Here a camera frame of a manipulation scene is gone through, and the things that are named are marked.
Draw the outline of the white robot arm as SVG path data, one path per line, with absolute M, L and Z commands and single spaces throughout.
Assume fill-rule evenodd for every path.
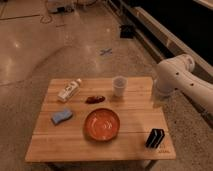
M 165 98 L 178 89 L 213 114 L 213 84 L 195 76 L 194 69 L 195 60 L 188 54 L 162 60 L 156 66 L 153 93 Z

